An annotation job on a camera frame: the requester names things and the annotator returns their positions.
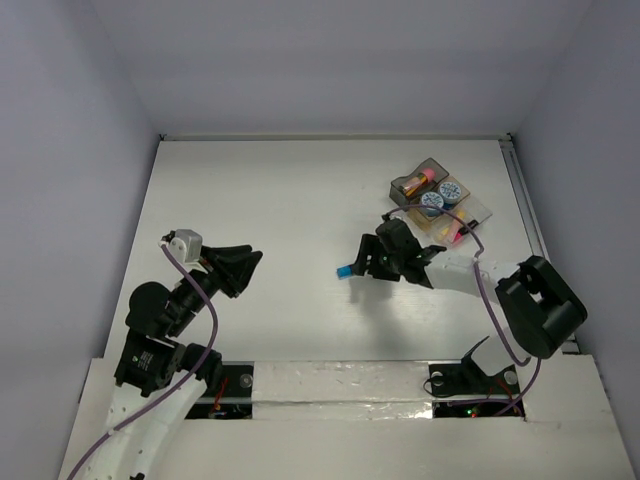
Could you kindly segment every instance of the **white table surface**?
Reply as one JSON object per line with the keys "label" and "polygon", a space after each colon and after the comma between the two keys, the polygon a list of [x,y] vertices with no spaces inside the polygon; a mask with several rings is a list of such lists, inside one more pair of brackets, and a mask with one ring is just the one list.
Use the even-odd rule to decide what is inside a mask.
{"label": "white table surface", "polygon": [[[227,361],[460,358],[492,333],[478,299],[404,281],[338,281],[335,274],[355,260],[360,236],[394,206],[391,179],[427,157],[493,210],[478,230],[486,258],[521,261],[531,254],[494,140],[162,142],[105,358],[115,367],[133,289],[178,281],[157,247],[177,228],[196,230],[208,246],[249,243],[264,252],[238,299],[213,299],[216,347]],[[467,239],[457,250],[472,254],[475,245]],[[210,325],[205,309],[180,341],[205,344]]]}
{"label": "white table surface", "polygon": [[[105,358],[92,363],[60,478],[102,433],[129,295],[145,281],[171,286],[179,279],[156,246],[169,230],[192,228],[206,245],[250,243],[265,253],[240,298],[214,297],[221,322],[216,348],[226,361],[451,359],[491,334],[476,298],[335,277],[336,267],[355,259],[361,234],[373,232],[393,206],[389,181],[429,156],[494,211],[478,230],[487,258],[527,258],[531,250],[496,141],[163,142]],[[474,250],[467,242],[458,251]],[[205,343],[209,333],[202,312],[180,340]],[[349,382],[333,382],[326,365],[322,372],[313,368],[257,364],[256,399],[269,400],[256,405],[259,415],[185,421],[156,480],[633,479],[591,357],[558,353],[545,361],[525,398],[526,422],[368,420],[379,418],[360,414],[362,395],[371,400],[369,388],[380,402],[398,395],[429,401],[422,400],[422,377],[411,377],[413,366],[388,364],[392,381],[358,379],[348,391]],[[307,373],[295,382],[291,369]],[[526,383],[532,366],[518,371]],[[336,398],[344,408],[335,408]],[[301,399],[307,406],[292,410],[289,402]]]}

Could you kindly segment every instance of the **small blue block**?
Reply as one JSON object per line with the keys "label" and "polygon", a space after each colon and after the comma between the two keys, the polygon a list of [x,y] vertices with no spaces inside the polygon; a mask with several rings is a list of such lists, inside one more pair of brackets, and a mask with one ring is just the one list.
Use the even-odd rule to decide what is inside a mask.
{"label": "small blue block", "polygon": [[338,274],[338,279],[340,280],[344,280],[345,278],[349,278],[353,276],[353,272],[351,271],[350,265],[345,265],[344,267],[340,267],[339,269],[336,270],[336,273]]}

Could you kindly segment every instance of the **round container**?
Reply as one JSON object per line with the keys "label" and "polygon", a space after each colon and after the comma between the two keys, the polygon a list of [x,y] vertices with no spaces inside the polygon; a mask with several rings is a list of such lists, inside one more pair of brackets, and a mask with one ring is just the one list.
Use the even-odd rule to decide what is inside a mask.
{"label": "round container", "polygon": [[444,208],[453,208],[462,197],[462,189],[455,182],[442,182],[438,187],[438,193],[444,200]]}
{"label": "round container", "polygon": [[[444,200],[436,192],[427,192],[422,195],[420,203],[422,205],[435,205],[436,207],[444,208]],[[440,211],[435,208],[421,208],[420,211],[422,211],[427,217],[437,217],[440,215]]]}

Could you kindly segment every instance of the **orange object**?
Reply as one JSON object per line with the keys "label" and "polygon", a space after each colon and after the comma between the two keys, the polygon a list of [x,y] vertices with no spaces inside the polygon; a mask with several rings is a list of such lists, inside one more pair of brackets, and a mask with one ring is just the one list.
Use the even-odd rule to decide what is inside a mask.
{"label": "orange object", "polygon": [[402,193],[405,197],[413,195],[418,188],[422,185],[427,185],[436,178],[436,172],[431,168],[425,168],[420,171],[415,177],[411,177],[404,184],[402,184]]}
{"label": "orange object", "polygon": [[218,392],[218,394],[216,395],[216,398],[213,401],[213,408],[211,409],[210,414],[220,410],[220,404],[218,402],[220,401],[220,398],[224,393],[224,389],[227,387],[227,383],[229,383],[229,379],[225,377],[224,380],[222,381],[222,384],[220,385],[220,391]]}

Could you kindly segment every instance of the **white base platform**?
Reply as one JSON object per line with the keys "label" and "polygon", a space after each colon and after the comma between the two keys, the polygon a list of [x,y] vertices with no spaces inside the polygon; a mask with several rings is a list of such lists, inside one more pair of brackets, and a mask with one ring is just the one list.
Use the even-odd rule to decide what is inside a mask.
{"label": "white base platform", "polygon": [[[525,397],[526,422],[514,417],[429,419],[428,415],[371,420],[354,414],[356,410],[348,407],[365,400],[369,406],[376,400],[396,405],[401,400],[431,400],[420,393],[422,374],[414,367],[372,365],[352,366],[355,371],[345,377],[337,372],[344,374],[349,368],[339,364],[321,368],[256,364],[262,419],[185,421],[153,480],[634,478],[589,356],[558,355],[543,364],[539,381]],[[331,382],[332,369],[342,384]],[[345,389],[348,379],[362,380],[372,370],[378,372],[378,381],[365,380],[364,391]],[[302,384],[292,380],[293,371],[301,373]],[[527,381],[531,368],[519,372]],[[389,383],[381,382],[382,377]],[[102,433],[112,382],[108,362],[94,360],[60,480]],[[344,408],[335,408],[338,404]]]}

